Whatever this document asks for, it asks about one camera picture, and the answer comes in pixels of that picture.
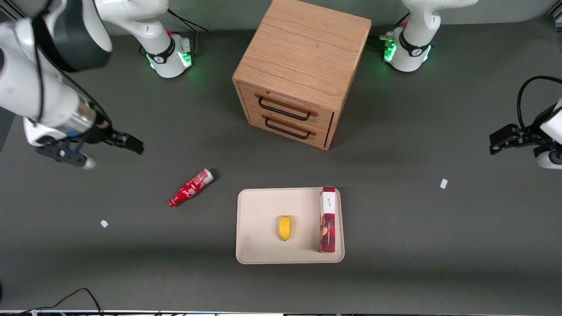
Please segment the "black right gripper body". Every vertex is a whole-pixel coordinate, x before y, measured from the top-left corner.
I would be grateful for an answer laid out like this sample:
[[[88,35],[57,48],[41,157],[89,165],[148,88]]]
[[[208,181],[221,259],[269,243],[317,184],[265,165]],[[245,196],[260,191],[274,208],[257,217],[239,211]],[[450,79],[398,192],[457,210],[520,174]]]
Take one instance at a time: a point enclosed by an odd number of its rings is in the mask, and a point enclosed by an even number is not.
[[[95,110],[95,112],[96,120],[94,121],[92,127],[82,134],[82,141],[87,144],[105,143],[113,145],[114,130],[111,120],[100,110]]]

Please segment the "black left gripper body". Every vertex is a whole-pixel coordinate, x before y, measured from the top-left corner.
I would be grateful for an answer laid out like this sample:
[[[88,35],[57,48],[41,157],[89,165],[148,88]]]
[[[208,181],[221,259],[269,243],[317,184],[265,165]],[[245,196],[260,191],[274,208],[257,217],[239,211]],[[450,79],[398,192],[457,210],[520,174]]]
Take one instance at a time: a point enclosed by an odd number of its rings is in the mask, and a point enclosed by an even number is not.
[[[549,118],[549,115],[538,115],[535,117],[535,120],[532,124],[525,126],[522,115],[519,116],[519,124],[521,134],[521,141],[519,142],[520,147],[526,146],[539,146],[545,149],[550,148],[550,136],[548,136],[540,126],[546,122]]]

